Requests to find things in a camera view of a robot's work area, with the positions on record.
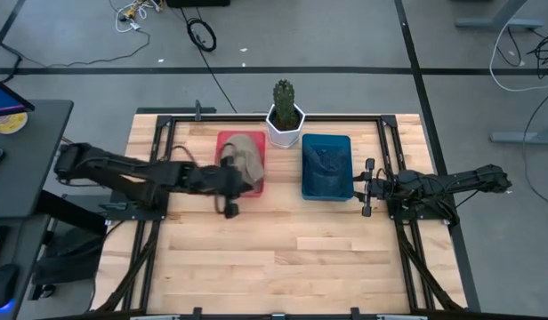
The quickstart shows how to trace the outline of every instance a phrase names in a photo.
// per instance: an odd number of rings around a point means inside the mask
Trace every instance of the potted cactus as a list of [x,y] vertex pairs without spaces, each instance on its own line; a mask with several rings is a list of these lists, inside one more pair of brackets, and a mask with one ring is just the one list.
[[280,148],[290,148],[300,139],[306,115],[294,103],[294,87],[287,80],[274,86],[274,104],[266,116],[270,143]]

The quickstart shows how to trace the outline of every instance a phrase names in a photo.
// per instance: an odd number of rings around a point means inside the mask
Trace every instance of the red tray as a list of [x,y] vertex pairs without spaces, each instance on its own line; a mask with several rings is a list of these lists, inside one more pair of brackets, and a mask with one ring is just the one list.
[[[265,160],[266,160],[266,134],[264,132],[249,132],[249,131],[222,131],[219,132],[217,135],[217,147],[214,151],[214,162],[216,164],[219,164],[220,162],[220,155],[219,150],[222,148],[224,143],[230,138],[230,136],[234,134],[246,134],[247,136],[250,136],[250,138],[253,139],[254,143],[256,144],[256,147],[258,148],[258,152],[260,153],[260,158],[262,160],[262,168],[264,168],[264,171],[266,172],[266,166]],[[242,197],[259,197],[262,195],[262,191],[264,191],[264,179],[262,179],[255,187],[254,190],[247,191],[244,194],[242,194]]]

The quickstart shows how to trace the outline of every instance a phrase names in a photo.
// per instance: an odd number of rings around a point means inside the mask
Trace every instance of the wooden table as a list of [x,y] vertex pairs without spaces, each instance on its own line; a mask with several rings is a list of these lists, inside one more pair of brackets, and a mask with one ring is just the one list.
[[[419,115],[396,116],[407,168],[432,172]],[[156,118],[135,116],[127,156],[149,160]],[[223,130],[266,128],[264,122],[183,123],[174,143],[185,145],[199,164],[211,164]],[[349,135],[356,174],[368,157],[375,159],[375,169],[383,166],[375,124],[306,122],[302,132]],[[176,150],[173,159],[187,157]],[[241,213],[232,220],[214,212],[210,197],[172,194],[157,243],[148,313],[190,314],[194,307],[205,314],[348,314],[351,307],[361,313],[407,313],[399,246],[386,204],[374,200],[373,216],[364,218],[357,200],[303,200],[301,161],[300,143],[283,150],[267,142],[264,192],[260,198],[238,199]],[[356,190],[362,187],[356,183]],[[128,269],[136,223],[124,223],[106,241],[93,308]],[[419,226],[429,269],[465,306],[447,227],[440,220],[422,220]]]

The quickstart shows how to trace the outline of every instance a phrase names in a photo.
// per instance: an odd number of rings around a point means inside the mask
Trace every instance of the hexagonal white pot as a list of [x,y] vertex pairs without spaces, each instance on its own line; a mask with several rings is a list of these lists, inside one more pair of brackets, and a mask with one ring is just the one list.
[[266,115],[266,126],[268,127],[268,137],[272,145],[279,148],[290,148],[300,139],[300,131],[302,130],[303,120],[306,118],[306,115],[296,104],[294,104],[294,108],[300,113],[300,125],[295,130],[282,132],[276,129],[270,121],[270,114],[274,110],[274,105],[272,104],[272,107],[270,107],[270,111]]

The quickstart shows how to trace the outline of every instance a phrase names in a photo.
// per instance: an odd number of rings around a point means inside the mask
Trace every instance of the blue plastic bin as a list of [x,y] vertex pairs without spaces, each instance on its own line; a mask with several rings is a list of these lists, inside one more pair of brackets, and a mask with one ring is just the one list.
[[302,197],[347,201],[353,197],[351,139],[343,135],[302,136]]

